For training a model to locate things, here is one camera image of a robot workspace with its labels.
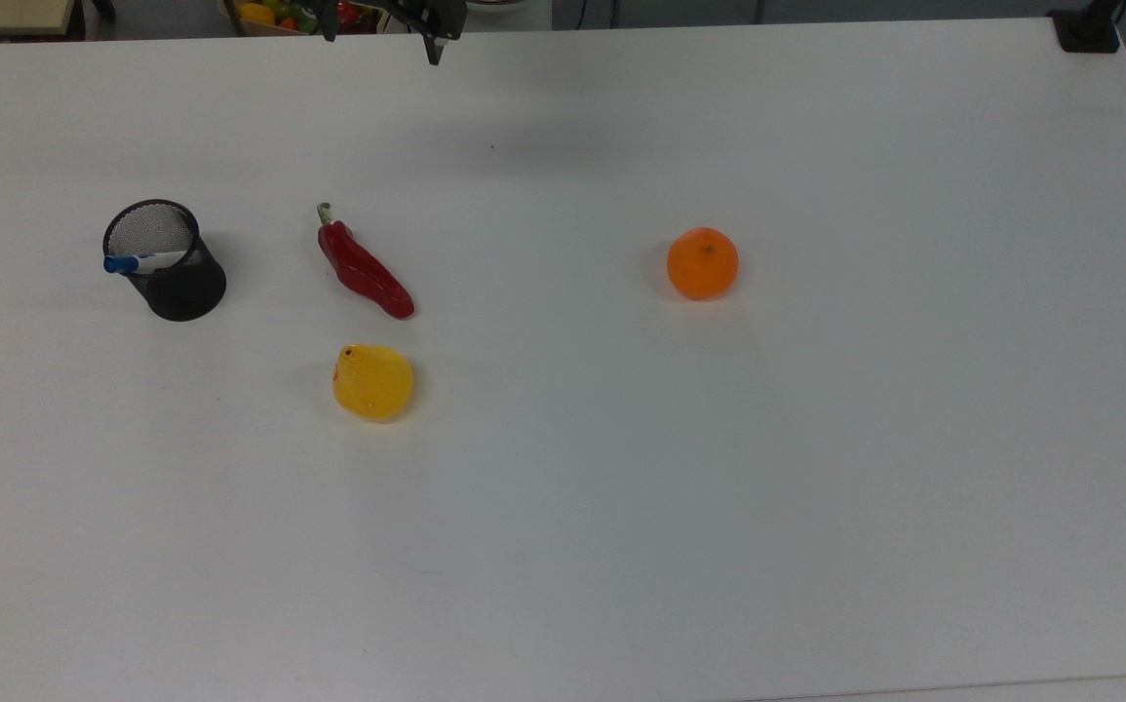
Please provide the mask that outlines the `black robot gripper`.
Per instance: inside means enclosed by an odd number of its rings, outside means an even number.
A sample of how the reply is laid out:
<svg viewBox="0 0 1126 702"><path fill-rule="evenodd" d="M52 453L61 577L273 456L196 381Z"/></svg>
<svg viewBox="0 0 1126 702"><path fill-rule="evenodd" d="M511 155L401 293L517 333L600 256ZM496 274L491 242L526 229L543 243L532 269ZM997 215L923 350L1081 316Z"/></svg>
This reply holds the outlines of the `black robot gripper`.
<svg viewBox="0 0 1126 702"><path fill-rule="evenodd" d="M461 39L468 5L465 1L345 1L359 14L370 10L388 15L411 32L423 36L425 52L430 65L441 63L443 51L452 39ZM321 32L327 43L334 43L340 32L338 1L323 0L321 3Z"/></svg>

